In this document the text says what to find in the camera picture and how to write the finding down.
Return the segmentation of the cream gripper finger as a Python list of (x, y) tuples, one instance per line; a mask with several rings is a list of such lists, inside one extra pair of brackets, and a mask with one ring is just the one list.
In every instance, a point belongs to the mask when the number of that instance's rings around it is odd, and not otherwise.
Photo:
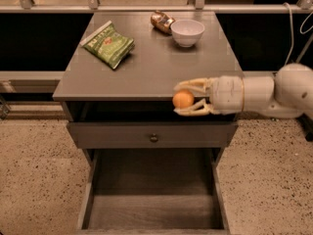
[(183, 117), (201, 117), (213, 114), (214, 109), (211, 104), (207, 104), (204, 99), (201, 99), (186, 109), (175, 108), (174, 112)]
[(174, 86), (175, 91), (179, 91), (182, 89), (187, 89), (190, 91), (199, 92), (205, 94), (208, 89), (212, 86), (214, 78), (195, 78), (190, 80), (184, 80), (177, 83)]

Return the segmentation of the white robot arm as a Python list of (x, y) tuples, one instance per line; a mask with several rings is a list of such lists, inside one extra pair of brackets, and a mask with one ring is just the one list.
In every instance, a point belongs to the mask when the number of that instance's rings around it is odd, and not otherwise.
[(313, 118), (313, 70), (288, 64), (274, 76), (220, 76), (178, 83), (174, 112), (184, 117), (253, 112), (269, 118)]

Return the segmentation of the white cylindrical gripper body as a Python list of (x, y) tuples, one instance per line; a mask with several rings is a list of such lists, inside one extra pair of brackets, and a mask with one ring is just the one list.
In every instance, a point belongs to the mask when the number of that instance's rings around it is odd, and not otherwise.
[(239, 113), (244, 107), (244, 83), (238, 76), (220, 76), (209, 89), (213, 112), (220, 115)]

